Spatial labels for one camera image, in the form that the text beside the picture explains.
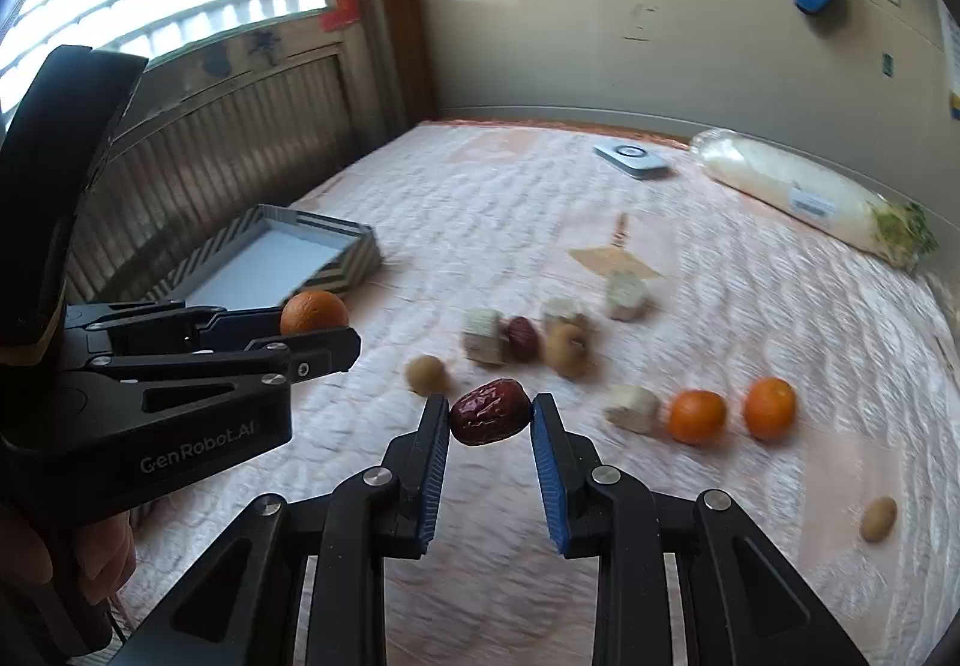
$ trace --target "silver bolt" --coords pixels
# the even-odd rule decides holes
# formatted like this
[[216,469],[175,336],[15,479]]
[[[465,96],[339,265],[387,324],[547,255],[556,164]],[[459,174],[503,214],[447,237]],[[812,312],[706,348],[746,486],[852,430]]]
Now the silver bolt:
[[611,465],[598,465],[590,475],[597,484],[616,484],[620,481],[620,469]]
[[363,481],[370,487],[383,487],[384,484],[390,484],[394,473],[389,468],[382,465],[374,465],[363,472]]
[[704,503],[714,511],[726,511],[730,508],[731,497],[723,490],[708,490],[704,493]]
[[261,495],[253,501],[253,511],[261,517],[270,517],[280,511],[283,506],[283,499],[275,493]]

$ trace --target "plastic wrapped vegetable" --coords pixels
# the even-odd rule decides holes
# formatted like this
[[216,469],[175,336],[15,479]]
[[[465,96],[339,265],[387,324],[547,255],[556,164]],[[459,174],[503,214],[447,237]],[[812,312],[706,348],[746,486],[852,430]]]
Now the plastic wrapped vegetable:
[[937,248],[916,203],[893,203],[822,164],[731,130],[702,132],[690,147],[710,178],[897,268]]

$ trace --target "orange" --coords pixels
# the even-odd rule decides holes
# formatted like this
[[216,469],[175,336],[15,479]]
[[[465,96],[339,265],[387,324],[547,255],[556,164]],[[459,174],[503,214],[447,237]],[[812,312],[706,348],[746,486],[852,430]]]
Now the orange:
[[325,328],[344,328],[350,323],[350,314],[344,302],[325,289],[304,289],[283,307],[280,313],[280,332],[312,332]]
[[718,436],[726,421],[723,398],[705,389],[689,389],[674,399],[666,429],[684,444],[705,444]]
[[743,402],[743,421],[754,439],[779,441],[797,418],[797,396],[783,379],[760,379]]

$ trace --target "white candy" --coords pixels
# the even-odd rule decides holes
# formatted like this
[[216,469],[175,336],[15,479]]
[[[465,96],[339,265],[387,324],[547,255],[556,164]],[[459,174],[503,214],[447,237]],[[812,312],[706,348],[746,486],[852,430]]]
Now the white candy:
[[617,270],[607,277],[604,312],[609,318],[624,322],[637,318],[646,299],[646,284],[637,274]]
[[649,389],[616,385],[610,388],[610,405],[603,414],[618,428],[649,436],[658,423],[659,405],[659,398]]
[[550,335],[554,325],[565,322],[587,330],[587,316],[580,311],[580,305],[570,298],[550,298],[544,303],[544,312],[541,315],[544,323],[544,332]]
[[469,359],[485,365],[503,364],[500,321],[499,311],[489,308],[473,308],[467,311],[461,340],[464,354]]

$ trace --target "quilted blanket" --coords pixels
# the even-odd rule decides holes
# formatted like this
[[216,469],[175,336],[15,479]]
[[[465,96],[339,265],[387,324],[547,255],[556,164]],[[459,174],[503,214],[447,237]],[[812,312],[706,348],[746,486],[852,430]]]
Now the quilted blanket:
[[[378,463],[424,405],[407,391],[405,362],[432,354],[455,380],[451,402],[493,375],[516,378],[531,395],[552,392],[569,430],[651,489],[728,490],[870,663],[923,662],[960,607],[958,362],[933,296],[712,182],[683,150],[651,146],[672,172],[634,180],[594,155],[604,137],[425,125],[299,203],[376,228],[384,268],[350,297],[363,352],[349,373],[295,387],[289,444],[152,513],[121,594],[134,620],[256,495],[320,495]],[[603,318],[601,278],[570,256],[609,245],[622,220],[629,253],[656,274],[652,310],[631,323]],[[592,315],[592,378],[571,383],[541,364],[491,374],[464,359],[463,311],[536,319],[554,296]],[[800,425],[785,444],[761,445],[743,426],[738,405],[761,376],[798,393]],[[608,425],[616,383],[666,401],[684,388],[721,393],[724,440],[693,448]],[[858,520],[878,495],[901,514],[885,542],[867,545]],[[556,555],[527,431],[484,447],[451,441],[436,539],[419,562],[388,561],[386,575],[392,664],[589,663],[596,563]],[[678,615],[675,604],[683,663]]]

